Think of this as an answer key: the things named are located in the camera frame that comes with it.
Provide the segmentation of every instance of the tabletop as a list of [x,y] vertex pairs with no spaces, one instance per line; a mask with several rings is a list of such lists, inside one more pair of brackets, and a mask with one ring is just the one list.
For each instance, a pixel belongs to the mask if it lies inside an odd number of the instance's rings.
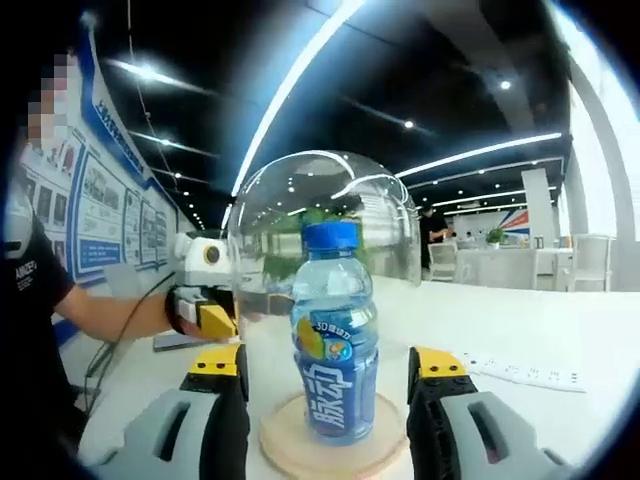
[[[472,375],[479,390],[494,392],[535,427],[540,447],[550,447],[574,464],[591,454],[616,420],[640,367],[635,340],[640,333],[640,294],[568,294],[436,282],[412,287],[388,278],[375,278],[374,292],[380,331],[378,391],[405,415],[407,354],[412,345],[580,371],[586,393]],[[198,353],[207,348],[211,346],[156,354],[151,339],[137,341],[104,386],[80,444],[81,459],[90,464],[110,447],[122,445],[126,424],[162,392],[177,388]],[[272,363],[252,358],[251,345],[248,351],[252,430],[247,478],[284,478],[263,458],[257,425],[271,408],[265,377],[297,374],[290,345],[283,341],[281,361],[287,365],[280,373]],[[299,378],[286,381],[297,384]],[[272,378],[266,382],[273,383]],[[408,454],[393,472],[394,478],[411,477]]]

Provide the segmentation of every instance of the plastic bottle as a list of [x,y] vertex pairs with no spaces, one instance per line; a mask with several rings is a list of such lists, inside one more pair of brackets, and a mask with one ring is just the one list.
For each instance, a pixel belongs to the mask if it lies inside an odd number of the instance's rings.
[[350,445],[369,433],[375,411],[378,331],[371,277],[355,258],[354,223],[310,225],[303,237],[309,260],[293,283],[291,325],[307,423],[320,441]]

